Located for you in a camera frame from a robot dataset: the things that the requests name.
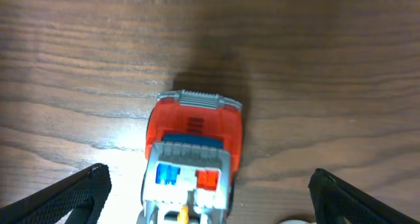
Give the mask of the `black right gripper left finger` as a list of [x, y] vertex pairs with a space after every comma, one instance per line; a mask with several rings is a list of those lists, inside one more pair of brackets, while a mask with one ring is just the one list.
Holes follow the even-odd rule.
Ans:
[[1, 208], [2, 223], [96, 224], [112, 189], [109, 168], [93, 164], [43, 190]]

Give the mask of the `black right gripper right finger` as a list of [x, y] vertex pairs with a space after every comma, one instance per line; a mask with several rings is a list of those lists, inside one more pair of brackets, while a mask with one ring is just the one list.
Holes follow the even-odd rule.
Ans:
[[419, 224], [324, 169], [308, 187], [317, 224]]

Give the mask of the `red grey toy truck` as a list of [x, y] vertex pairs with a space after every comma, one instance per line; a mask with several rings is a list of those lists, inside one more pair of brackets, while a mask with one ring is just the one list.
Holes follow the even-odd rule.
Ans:
[[187, 90], [159, 93], [146, 132], [138, 223], [226, 223], [242, 145], [240, 102]]

